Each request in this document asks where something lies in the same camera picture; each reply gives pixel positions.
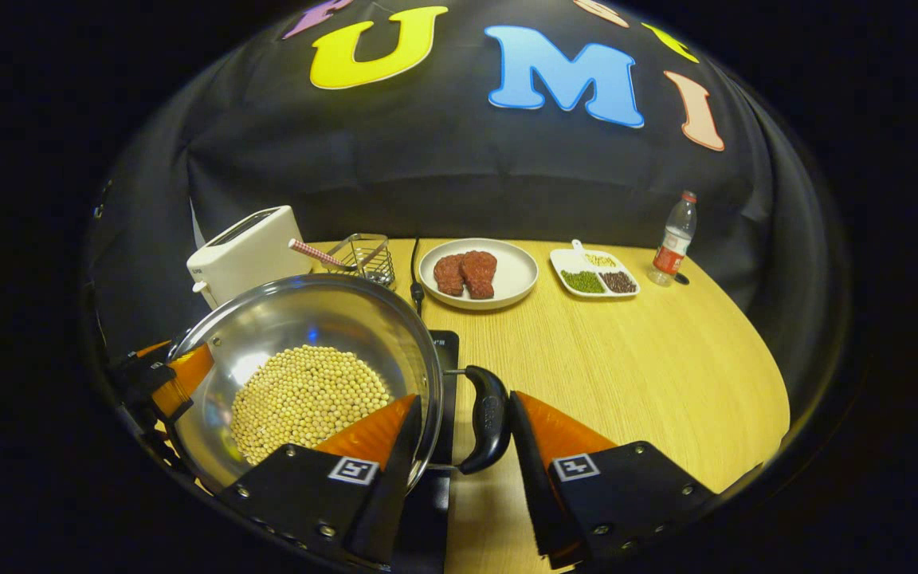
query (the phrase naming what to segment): raw meat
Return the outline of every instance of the raw meat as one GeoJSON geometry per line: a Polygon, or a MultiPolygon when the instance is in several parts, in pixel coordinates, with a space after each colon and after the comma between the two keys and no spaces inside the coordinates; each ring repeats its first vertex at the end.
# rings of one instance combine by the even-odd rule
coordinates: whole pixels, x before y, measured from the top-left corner
{"type": "Polygon", "coordinates": [[[469,287],[471,299],[489,299],[495,297],[495,288],[491,282],[495,279],[498,259],[487,251],[469,251],[459,264],[459,274],[466,287],[469,287]]]}
{"type": "Polygon", "coordinates": [[[437,290],[445,295],[459,297],[462,295],[462,276],[459,274],[459,265],[465,254],[447,255],[438,259],[434,264],[434,280],[437,281],[437,290]]]}

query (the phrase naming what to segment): white plate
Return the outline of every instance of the white plate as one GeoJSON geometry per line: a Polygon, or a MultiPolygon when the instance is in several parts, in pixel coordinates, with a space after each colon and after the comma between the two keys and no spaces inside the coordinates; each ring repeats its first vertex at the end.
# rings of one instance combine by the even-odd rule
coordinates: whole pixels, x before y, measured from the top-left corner
{"type": "Polygon", "coordinates": [[[580,243],[578,239],[572,240],[572,250],[551,251],[551,265],[554,266],[555,271],[558,273],[558,280],[565,286],[565,290],[576,297],[636,297],[640,294],[640,282],[637,281],[636,277],[633,277],[629,269],[626,269],[622,261],[619,261],[615,255],[608,254],[606,251],[584,250],[583,244],[580,243]],[[590,259],[586,258],[587,254],[600,255],[602,258],[612,259],[612,261],[615,261],[616,266],[597,266],[591,264],[590,259]],[[598,275],[597,280],[600,281],[601,286],[604,287],[604,293],[584,293],[583,291],[573,289],[571,285],[565,282],[565,277],[562,276],[563,271],[569,273],[589,271],[594,273],[594,275],[597,275],[597,273],[615,273],[620,271],[630,276],[630,281],[637,285],[637,290],[633,293],[616,293],[608,289],[608,284],[605,284],[604,279],[601,279],[601,276],[598,275]]]}
{"type": "Polygon", "coordinates": [[[536,284],[539,269],[528,252],[511,243],[496,239],[457,239],[434,247],[420,259],[420,283],[438,301],[457,306],[459,309],[500,309],[515,304],[526,297],[536,284]],[[495,297],[471,299],[469,290],[463,287],[462,297],[452,297],[437,290],[434,280],[434,265],[447,255],[465,254],[466,251],[487,251],[498,259],[498,269],[491,285],[495,297]]]}

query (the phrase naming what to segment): white toaster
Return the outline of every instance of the white toaster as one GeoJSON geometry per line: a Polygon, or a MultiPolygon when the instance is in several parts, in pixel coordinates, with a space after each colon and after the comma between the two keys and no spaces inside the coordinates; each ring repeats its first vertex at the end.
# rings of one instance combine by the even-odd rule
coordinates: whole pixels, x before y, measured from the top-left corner
{"type": "Polygon", "coordinates": [[[294,238],[303,241],[290,206],[248,215],[186,260],[194,293],[215,309],[258,285],[309,273],[310,258],[285,247],[294,238]]]}

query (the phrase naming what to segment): blue letter m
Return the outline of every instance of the blue letter m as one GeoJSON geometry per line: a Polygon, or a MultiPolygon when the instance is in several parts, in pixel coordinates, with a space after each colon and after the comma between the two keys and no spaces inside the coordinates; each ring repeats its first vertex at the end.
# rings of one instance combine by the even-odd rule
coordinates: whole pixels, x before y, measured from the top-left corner
{"type": "Polygon", "coordinates": [[[594,83],[586,112],[598,120],[641,128],[630,66],[634,59],[615,48],[587,44],[573,61],[538,30],[523,26],[488,26],[484,33],[502,46],[502,87],[488,95],[499,108],[537,109],[543,95],[533,91],[533,73],[540,77],[558,106],[569,112],[594,83]]]}

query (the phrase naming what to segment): wooden table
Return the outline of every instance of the wooden table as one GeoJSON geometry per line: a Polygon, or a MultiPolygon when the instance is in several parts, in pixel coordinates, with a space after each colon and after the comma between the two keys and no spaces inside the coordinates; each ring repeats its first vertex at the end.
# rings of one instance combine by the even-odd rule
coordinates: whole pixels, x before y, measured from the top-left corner
{"type": "MultiPolygon", "coordinates": [[[[420,240],[418,262],[445,241],[420,240]]],[[[487,368],[508,390],[525,391],[618,444],[648,440],[714,493],[776,452],[788,429],[788,398],[775,360],[742,310],[692,259],[681,267],[688,286],[662,288],[645,276],[652,250],[584,245],[622,259],[641,292],[582,299],[565,291],[549,259],[568,243],[511,243],[540,269],[523,301],[486,313],[424,299],[427,328],[459,334],[460,367],[487,368]]],[[[396,293],[410,301],[413,240],[389,245],[396,293]]],[[[456,462],[473,449],[473,385],[459,380],[456,462]]],[[[492,468],[457,474],[453,489],[448,574],[551,571],[536,555],[514,444],[492,468]]]]}

